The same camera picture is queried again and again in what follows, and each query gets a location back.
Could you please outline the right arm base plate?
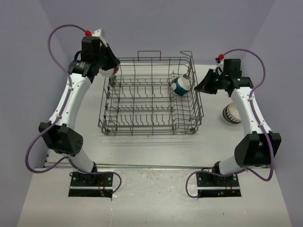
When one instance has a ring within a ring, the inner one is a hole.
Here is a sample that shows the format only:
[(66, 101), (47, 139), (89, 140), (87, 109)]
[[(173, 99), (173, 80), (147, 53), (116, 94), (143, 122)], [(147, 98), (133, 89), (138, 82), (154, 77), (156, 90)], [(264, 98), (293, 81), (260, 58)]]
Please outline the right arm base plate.
[(196, 174), (199, 198), (241, 197), (237, 176), (218, 177), (211, 174)]

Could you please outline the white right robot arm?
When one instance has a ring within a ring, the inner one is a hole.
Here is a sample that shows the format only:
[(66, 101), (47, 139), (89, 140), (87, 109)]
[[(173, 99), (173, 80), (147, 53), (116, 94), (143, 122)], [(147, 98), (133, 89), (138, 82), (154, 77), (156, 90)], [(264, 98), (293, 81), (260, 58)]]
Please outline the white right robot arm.
[(211, 174), (212, 182), (221, 186), (228, 176), (249, 170), (251, 166), (273, 166), (281, 144), (281, 136), (274, 133), (262, 116), (249, 77), (242, 76), (239, 59), (217, 58), (215, 69), (209, 69), (195, 91), (215, 95), (224, 90), (237, 108), (244, 130), (244, 138), (236, 146), (233, 156), (218, 161)]

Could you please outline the red floral bowl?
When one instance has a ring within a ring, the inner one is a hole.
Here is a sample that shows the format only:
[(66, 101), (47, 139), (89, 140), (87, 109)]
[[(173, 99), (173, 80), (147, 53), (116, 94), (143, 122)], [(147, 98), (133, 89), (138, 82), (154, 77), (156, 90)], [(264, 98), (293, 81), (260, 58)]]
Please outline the red floral bowl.
[(102, 69), (99, 69), (99, 72), (98, 72), (98, 73), (99, 73), (102, 77), (104, 77), (104, 78), (109, 78), (109, 77), (111, 77), (111, 76), (116, 75), (117, 72), (118, 72), (118, 70), (119, 70), (119, 66), (114, 67), (114, 68), (109, 69), (109, 70), (102, 70)]

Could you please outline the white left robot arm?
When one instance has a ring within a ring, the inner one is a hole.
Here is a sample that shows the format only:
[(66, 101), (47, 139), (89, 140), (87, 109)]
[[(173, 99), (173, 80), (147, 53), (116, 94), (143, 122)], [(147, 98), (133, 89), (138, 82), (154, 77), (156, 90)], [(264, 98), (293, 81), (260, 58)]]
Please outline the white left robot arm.
[(81, 50), (69, 64), (60, 102), (48, 122), (41, 122), (38, 127), (47, 147), (68, 159), (88, 186), (98, 182), (98, 173), (96, 164), (83, 150), (83, 137), (74, 129), (77, 114), (94, 78), (98, 74), (107, 78), (115, 75), (119, 65), (119, 59), (102, 36), (83, 37)]

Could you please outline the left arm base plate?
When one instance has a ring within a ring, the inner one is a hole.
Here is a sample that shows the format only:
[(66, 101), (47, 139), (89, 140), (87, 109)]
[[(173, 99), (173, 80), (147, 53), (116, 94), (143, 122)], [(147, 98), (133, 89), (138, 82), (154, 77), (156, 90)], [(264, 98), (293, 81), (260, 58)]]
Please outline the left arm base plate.
[(86, 175), (71, 172), (69, 197), (112, 198), (113, 174)]

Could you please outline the white bowl teal stripes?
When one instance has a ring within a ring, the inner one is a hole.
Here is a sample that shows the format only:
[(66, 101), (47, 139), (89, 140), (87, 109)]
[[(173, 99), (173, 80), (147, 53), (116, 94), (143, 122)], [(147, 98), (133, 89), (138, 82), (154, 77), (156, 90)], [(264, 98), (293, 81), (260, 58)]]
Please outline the white bowl teal stripes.
[(223, 108), (223, 118), (231, 124), (241, 123), (240, 114), (234, 102)]

